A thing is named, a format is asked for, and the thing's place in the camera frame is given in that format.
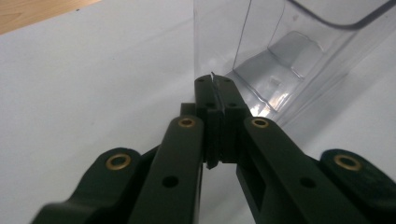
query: brass screw insert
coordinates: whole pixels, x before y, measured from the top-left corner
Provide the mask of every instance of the brass screw insert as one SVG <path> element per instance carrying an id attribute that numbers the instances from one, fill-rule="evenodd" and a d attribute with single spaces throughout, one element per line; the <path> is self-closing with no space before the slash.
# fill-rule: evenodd
<path id="1" fill-rule="evenodd" d="M 193 119 L 181 119 L 178 121 L 178 125 L 183 128 L 190 128 L 195 126 L 195 120 Z"/>
<path id="2" fill-rule="evenodd" d="M 266 128 L 270 125 L 265 119 L 253 119 L 251 123 L 258 128 Z"/>
<path id="3" fill-rule="evenodd" d="M 111 156 L 106 161 L 106 167 L 109 170 L 121 170 L 131 163 L 131 157 L 124 153 Z"/>
<path id="4" fill-rule="evenodd" d="M 348 155 L 336 155 L 334 161 L 337 165 L 350 171 L 359 171 L 361 169 L 361 163 Z"/>

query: clear plastic bin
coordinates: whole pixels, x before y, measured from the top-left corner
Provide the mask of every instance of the clear plastic bin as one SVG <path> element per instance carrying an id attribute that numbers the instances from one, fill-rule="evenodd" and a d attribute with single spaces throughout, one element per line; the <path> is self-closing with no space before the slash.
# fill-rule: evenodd
<path id="1" fill-rule="evenodd" d="M 195 77 L 232 78 L 254 116 L 284 125 L 396 28 L 395 5 L 194 0 Z"/>

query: plastic bin wall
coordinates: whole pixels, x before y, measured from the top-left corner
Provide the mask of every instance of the plastic bin wall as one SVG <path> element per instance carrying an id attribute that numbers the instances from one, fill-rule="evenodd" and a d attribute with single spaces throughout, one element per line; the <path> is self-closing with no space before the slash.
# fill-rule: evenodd
<path id="1" fill-rule="evenodd" d="M 195 76 L 232 78 L 287 123 L 396 28 L 396 1 L 195 0 Z"/>

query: wooden surface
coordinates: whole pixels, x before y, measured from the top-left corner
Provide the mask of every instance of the wooden surface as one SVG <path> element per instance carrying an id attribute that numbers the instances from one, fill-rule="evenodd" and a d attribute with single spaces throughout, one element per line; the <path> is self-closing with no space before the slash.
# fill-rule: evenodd
<path id="1" fill-rule="evenodd" d="M 100 0 L 0 0 L 0 35 Z"/>

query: black plastic part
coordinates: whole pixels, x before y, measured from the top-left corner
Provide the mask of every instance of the black plastic part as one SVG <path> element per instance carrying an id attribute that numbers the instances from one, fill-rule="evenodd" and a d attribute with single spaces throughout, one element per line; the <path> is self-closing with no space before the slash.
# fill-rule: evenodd
<path id="1" fill-rule="evenodd" d="M 319 167 L 372 221 L 396 223 L 396 184 L 366 159 L 332 149 L 322 154 Z"/>
<path id="2" fill-rule="evenodd" d="M 120 170 L 107 169 L 107 159 L 117 154 L 128 155 L 131 163 Z M 105 152 L 84 174 L 66 202 L 45 205 L 33 223 L 125 223 L 143 180 L 138 175 L 139 162 L 140 155 L 131 149 Z"/>
<path id="3" fill-rule="evenodd" d="M 223 117 L 220 130 L 220 160 L 223 163 L 236 163 L 239 151 L 236 148 L 237 130 L 247 117 L 251 117 L 239 90 L 227 77 L 213 76 L 218 96 L 223 105 Z"/>
<path id="4" fill-rule="evenodd" d="M 195 79 L 196 116 L 205 124 L 204 160 L 208 169 L 218 165 L 220 158 L 220 125 L 222 105 L 212 84 L 212 76 Z"/>
<path id="5" fill-rule="evenodd" d="M 215 74 L 195 80 L 196 115 L 205 123 L 205 161 L 207 168 L 219 161 L 236 163 L 237 129 L 250 117 L 248 106 L 233 81 Z"/>
<path id="6" fill-rule="evenodd" d="M 173 119 L 151 164 L 128 223 L 195 223 L 202 178 L 204 124 Z"/>
<path id="7" fill-rule="evenodd" d="M 245 129 L 238 177 L 257 223 L 369 223 L 274 122 L 248 118 Z M 260 179 L 265 190 L 253 190 Z"/>

